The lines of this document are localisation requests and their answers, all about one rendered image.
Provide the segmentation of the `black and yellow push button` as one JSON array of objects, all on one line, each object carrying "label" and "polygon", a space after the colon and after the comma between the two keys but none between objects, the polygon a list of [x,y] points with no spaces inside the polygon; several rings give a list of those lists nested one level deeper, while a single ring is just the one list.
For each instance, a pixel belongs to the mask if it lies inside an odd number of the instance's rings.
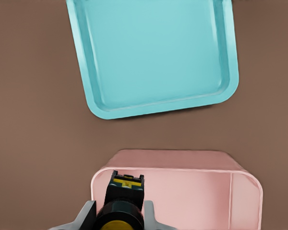
[{"label": "black and yellow push button", "polygon": [[93,230],[144,230],[143,205],[144,175],[121,175],[114,170]]}]

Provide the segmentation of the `pink box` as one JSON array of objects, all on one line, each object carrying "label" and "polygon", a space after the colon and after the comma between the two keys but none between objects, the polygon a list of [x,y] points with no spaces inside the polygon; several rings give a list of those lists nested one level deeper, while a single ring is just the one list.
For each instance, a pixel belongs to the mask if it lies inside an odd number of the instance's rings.
[{"label": "pink box", "polygon": [[263,189],[229,154],[214,150],[123,149],[92,178],[104,204],[113,171],[144,176],[144,198],[157,221],[177,230],[259,230]]}]

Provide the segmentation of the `pale blue-green tray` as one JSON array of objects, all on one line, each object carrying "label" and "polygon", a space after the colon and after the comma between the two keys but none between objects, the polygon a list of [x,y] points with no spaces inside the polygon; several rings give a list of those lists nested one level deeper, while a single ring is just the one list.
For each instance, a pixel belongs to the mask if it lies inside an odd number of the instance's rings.
[{"label": "pale blue-green tray", "polygon": [[222,103],[239,84],[232,0],[66,0],[86,103],[110,120]]}]

